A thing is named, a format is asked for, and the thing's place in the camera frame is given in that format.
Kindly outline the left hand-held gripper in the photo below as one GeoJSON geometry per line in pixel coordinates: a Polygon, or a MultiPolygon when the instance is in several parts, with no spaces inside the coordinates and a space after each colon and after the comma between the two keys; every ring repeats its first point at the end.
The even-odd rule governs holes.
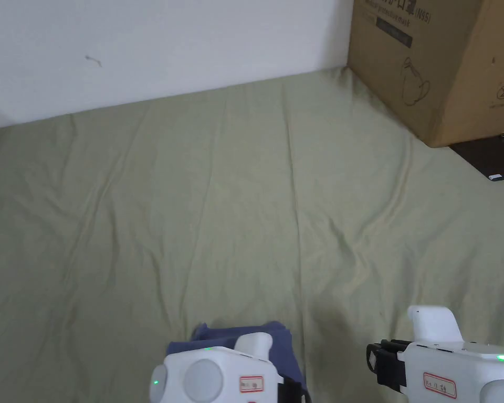
{"type": "Polygon", "coordinates": [[[150,402],[300,402],[300,383],[269,360],[272,336],[240,336],[234,348],[168,354],[151,376],[150,402]]]}

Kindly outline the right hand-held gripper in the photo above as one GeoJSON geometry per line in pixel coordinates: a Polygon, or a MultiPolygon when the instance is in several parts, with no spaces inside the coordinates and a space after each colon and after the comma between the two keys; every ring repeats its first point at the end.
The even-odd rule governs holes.
{"type": "Polygon", "coordinates": [[[379,385],[408,402],[504,402],[504,347],[463,339],[452,311],[408,308],[414,339],[369,344],[366,359],[379,385]]]}

